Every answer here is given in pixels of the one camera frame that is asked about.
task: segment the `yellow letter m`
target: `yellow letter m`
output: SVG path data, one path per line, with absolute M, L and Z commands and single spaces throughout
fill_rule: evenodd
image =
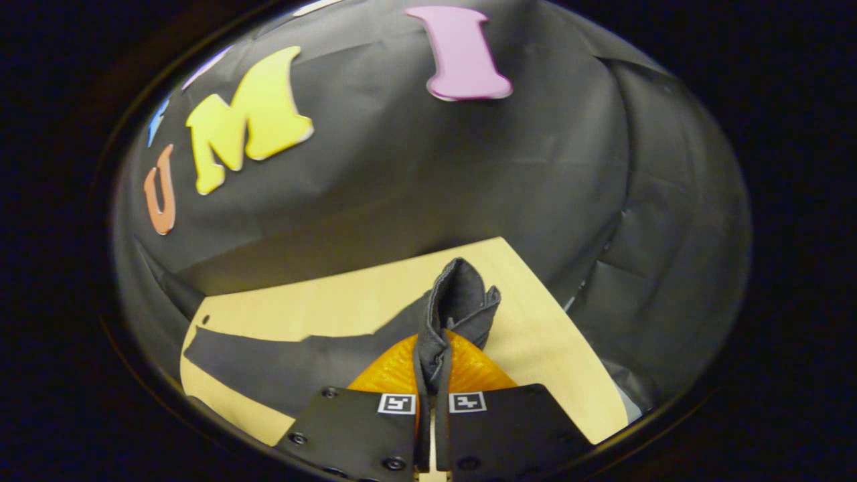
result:
M 216 190 L 225 179 L 225 170 L 215 162 L 213 152 L 232 171 L 241 171 L 245 126 L 249 133 L 246 153 L 253 160 L 267 159 L 313 134 L 312 120 L 297 113 L 291 95 L 289 69 L 300 51 L 300 47 L 289 47 L 251 67 L 238 84 L 231 105 L 213 93 L 190 113 L 187 126 L 200 194 Z

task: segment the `pink letter i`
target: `pink letter i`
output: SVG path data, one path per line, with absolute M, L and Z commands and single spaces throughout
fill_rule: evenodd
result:
M 488 17 L 460 7 L 428 6 L 405 10 L 423 21 L 434 51 L 437 73 L 426 87 L 442 100 L 502 99 L 512 83 L 497 73 L 480 23 Z

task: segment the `foam letter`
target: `foam letter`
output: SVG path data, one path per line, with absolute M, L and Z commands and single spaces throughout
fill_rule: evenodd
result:
M 442 100 L 502 99 L 512 83 L 497 73 L 480 23 L 488 17 L 460 7 L 429 6 L 405 10 L 423 21 L 437 73 L 426 87 Z
M 143 181 L 143 192 L 146 193 L 146 206 L 152 226 L 158 234 L 164 235 L 176 224 L 176 195 L 172 190 L 172 174 L 170 174 L 170 154 L 172 144 L 164 148 L 158 157 L 157 167 L 153 167 Z M 155 172 L 160 170 L 161 192 L 164 195 L 164 210 L 158 207 L 158 197 L 155 195 Z
M 188 116 L 196 163 L 196 190 L 208 194 L 225 179 L 223 166 L 243 166 L 244 128 L 249 132 L 245 151 L 264 160 L 308 139 L 313 133 L 309 117 L 297 113 L 289 78 L 291 60 L 301 51 L 292 46 L 263 58 L 247 71 L 227 105 L 219 95 L 206 97 Z

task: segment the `table surface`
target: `table surface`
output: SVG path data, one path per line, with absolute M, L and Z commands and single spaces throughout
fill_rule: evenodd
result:
M 545 385 L 592 443 L 624 428 L 625 408 L 601 361 L 503 238 L 317 280 L 205 298 L 182 352 L 205 315 L 210 315 L 206 329 L 263 340 L 374 333 L 430 289 L 456 256 L 479 271 L 486 288 L 496 285 L 502 294 L 485 354 L 518 385 Z M 294 421 L 229 389 L 184 356 L 181 377 L 187 395 L 267 445 L 275 445 Z M 432 472 L 421 474 L 421 480 L 445 481 L 446 476 Z

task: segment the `orange soft finger pad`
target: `orange soft finger pad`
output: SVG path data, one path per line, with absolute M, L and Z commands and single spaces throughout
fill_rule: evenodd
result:
M 415 394 L 414 345 L 417 336 L 409 336 L 391 346 L 351 382 L 348 389 L 382 394 Z
M 446 331 L 452 344 L 449 393 L 480 392 L 517 387 L 491 358 L 465 337 Z

